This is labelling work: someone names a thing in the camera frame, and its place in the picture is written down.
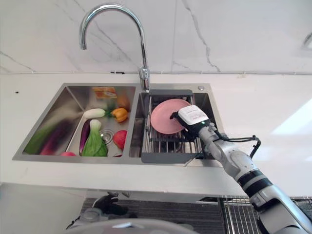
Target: wall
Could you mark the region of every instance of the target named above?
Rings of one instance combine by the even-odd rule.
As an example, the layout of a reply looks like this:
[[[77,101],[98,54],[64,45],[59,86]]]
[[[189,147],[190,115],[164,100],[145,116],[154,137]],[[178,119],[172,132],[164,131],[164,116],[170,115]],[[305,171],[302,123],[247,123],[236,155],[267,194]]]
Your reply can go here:
[[[83,16],[103,2],[1,1],[0,71],[137,71],[138,31],[124,14],[97,16],[88,50],[78,46]],[[154,72],[312,72],[312,52],[301,49],[312,31],[310,0],[116,2],[140,18]]]

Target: faucet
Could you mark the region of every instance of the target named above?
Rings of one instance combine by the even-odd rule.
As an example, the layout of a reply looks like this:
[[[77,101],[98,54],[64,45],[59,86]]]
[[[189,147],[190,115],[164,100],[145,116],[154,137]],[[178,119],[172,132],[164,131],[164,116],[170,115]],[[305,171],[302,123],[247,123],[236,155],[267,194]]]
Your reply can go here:
[[[147,66],[147,61],[146,61],[146,46],[145,46],[145,37],[144,37],[144,30],[142,27],[142,24],[140,20],[136,17],[136,15],[130,11],[128,8],[119,5],[119,4],[101,4],[93,9],[91,9],[83,18],[80,27],[79,27],[79,43],[80,43],[80,48],[82,50],[85,50],[87,48],[86,46],[86,30],[91,22],[91,20],[98,15],[101,12],[104,12],[106,10],[115,10],[115,11],[120,11],[126,15],[128,15],[137,25],[138,31],[140,33],[141,37],[141,49],[142,49],[142,58],[143,58],[143,67],[139,69],[139,76],[140,76],[140,83],[141,87],[143,90],[146,92],[149,92],[150,87],[150,70]]]

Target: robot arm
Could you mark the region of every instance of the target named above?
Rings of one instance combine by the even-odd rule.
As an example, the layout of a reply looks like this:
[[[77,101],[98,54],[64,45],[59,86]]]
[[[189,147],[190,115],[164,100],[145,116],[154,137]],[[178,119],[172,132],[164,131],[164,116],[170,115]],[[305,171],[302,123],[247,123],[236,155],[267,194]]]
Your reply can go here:
[[[312,221],[261,173],[249,155],[224,140],[202,110],[195,105],[184,107],[171,118],[199,137],[205,144],[204,151],[242,187],[259,214],[258,226],[263,234],[312,234]]]

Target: wire shelf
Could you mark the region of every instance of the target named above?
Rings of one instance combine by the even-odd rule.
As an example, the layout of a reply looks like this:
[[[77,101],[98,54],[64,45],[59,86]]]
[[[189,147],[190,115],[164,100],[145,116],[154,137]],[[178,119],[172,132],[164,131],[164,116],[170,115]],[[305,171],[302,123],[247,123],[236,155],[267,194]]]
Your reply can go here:
[[[291,197],[291,199],[312,219],[312,197]],[[225,197],[222,209],[225,233],[261,234],[257,226],[258,214],[248,197]]]

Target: sink drain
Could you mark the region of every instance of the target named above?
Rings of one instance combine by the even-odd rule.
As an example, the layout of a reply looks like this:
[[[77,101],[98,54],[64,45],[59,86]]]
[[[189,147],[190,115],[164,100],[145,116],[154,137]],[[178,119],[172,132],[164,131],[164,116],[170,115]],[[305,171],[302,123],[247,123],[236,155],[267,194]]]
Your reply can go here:
[[[102,139],[105,141],[105,144],[109,144],[113,140],[114,132],[112,130],[109,130],[109,129],[104,129],[104,130],[100,131],[100,135],[101,135]]]

